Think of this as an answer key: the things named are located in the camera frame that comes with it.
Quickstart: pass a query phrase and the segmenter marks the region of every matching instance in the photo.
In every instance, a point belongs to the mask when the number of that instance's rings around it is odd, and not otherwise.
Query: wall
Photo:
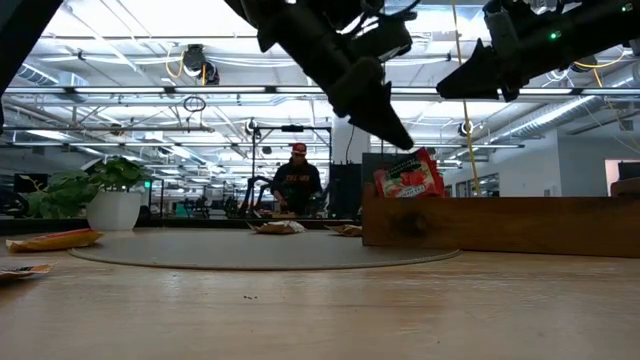
[[[551,196],[561,196],[557,132],[552,130],[540,140],[523,143],[523,149],[497,150],[489,162],[478,163],[478,176],[498,173],[501,197],[544,196],[545,190],[549,190]],[[452,185],[454,193],[456,183],[472,178],[468,163],[462,170],[444,173],[445,185]]]
[[[633,146],[625,134],[617,137]],[[640,160],[640,153],[624,147],[611,137],[559,137],[558,146],[564,196],[607,196],[605,160]]]

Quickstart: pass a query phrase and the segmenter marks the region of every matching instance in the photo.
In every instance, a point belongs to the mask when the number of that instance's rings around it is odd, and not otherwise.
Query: table surface
[[[640,260],[465,253],[217,272],[57,262],[0,285],[3,359],[638,359]]]

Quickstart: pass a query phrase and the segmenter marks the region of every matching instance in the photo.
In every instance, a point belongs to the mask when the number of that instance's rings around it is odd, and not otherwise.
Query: man
[[[278,168],[271,185],[280,208],[297,215],[305,214],[311,195],[322,192],[318,168],[307,162],[306,155],[307,145],[293,144],[289,162]]]

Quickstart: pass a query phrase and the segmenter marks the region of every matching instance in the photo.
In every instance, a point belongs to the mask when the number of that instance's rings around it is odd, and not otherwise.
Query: red snack bag
[[[425,148],[389,169],[376,170],[374,177],[378,192],[384,197],[444,196],[444,182]]]

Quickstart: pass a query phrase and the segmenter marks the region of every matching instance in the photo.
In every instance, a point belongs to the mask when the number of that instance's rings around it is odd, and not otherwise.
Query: paper wrapper
[[[102,233],[91,229],[82,229],[38,236],[28,240],[7,240],[10,252],[34,252],[64,250],[74,247],[89,246],[96,242]]]
[[[340,225],[340,226],[325,226],[329,230],[333,230],[342,236],[349,237],[361,237],[362,226],[355,225]]]
[[[0,282],[27,277],[35,274],[46,274],[53,265],[25,266],[14,269],[0,269]]]
[[[304,226],[295,221],[276,221],[262,226],[255,226],[249,223],[247,225],[258,234],[288,235],[307,231]]]

